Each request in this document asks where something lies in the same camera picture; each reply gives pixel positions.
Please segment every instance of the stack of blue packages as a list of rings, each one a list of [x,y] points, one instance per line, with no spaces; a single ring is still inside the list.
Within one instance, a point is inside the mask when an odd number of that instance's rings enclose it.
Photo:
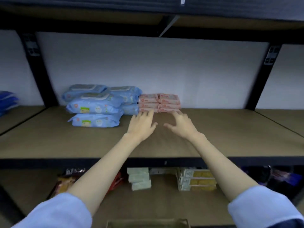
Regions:
[[[12,92],[0,91],[0,116],[18,106],[18,98]]]
[[[86,93],[70,101],[66,108],[70,113],[77,113],[69,121],[73,126],[114,127],[118,126],[123,110],[121,96],[108,92]]]
[[[87,85],[87,84],[71,85],[68,91],[66,91],[62,95],[62,99],[65,100],[65,102],[70,102],[74,98],[80,97],[82,94],[101,93],[105,89],[107,89],[107,86],[105,85]]]
[[[142,90],[136,86],[120,86],[110,87],[106,92],[114,95],[121,96],[124,102],[121,105],[125,115],[137,115],[138,114],[138,99],[142,94]]]

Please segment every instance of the white wall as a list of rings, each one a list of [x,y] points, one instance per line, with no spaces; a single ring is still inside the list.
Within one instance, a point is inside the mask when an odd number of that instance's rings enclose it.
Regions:
[[[304,45],[283,45],[257,108],[304,109]]]
[[[43,105],[20,38],[11,30],[0,30],[1,90],[14,92],[22,105]]]
[[[42,32],[38,40],[59,99],[76,83],[135,85],[178,94],[183,107],[196,108],[243,108],[268,46]]]

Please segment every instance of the stack of pink packages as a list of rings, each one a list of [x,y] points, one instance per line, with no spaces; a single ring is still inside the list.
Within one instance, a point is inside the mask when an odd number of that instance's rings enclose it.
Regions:
[[[180,100],[173,94],[142,94],[138,100],[139,112],[154,109],[155,113],[179,111]]]

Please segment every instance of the person's left hand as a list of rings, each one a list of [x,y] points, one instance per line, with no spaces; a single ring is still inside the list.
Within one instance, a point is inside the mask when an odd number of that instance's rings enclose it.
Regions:
[[[139,112],[133,115],[129,124],[127,134],[139,140],[139,142],[147,139],[155,130],[157,122],[152,125],[154,109],[149,112]]]

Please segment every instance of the cardboard shelf surface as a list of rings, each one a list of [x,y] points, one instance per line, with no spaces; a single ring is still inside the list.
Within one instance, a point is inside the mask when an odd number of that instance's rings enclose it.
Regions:
[[[197,130],[227,157],[304,156],[304,138],[244,109],[182,109]],[[74,127],[63,107],[49,108],[0,137],[0,158],[99,158],[127,132],[131,116],[114,128]],[[156,113],[155,132],[130,157],[199,157],[195,148],[167,128],[171,114]]]
[[[44,106],[18,106],[0,117],[0,133],[12,128],[18,123],[43,110]]]
[[[304,136],[304,110],[256,109],[256,111]]]
[[[125,183],[109,192],[93,217],[92,227],[113,219],[187,218],[191,226],[232,225],[228,200],[220,189],[180,192],[174,175],[151,176],[152,187],[133,191]]]

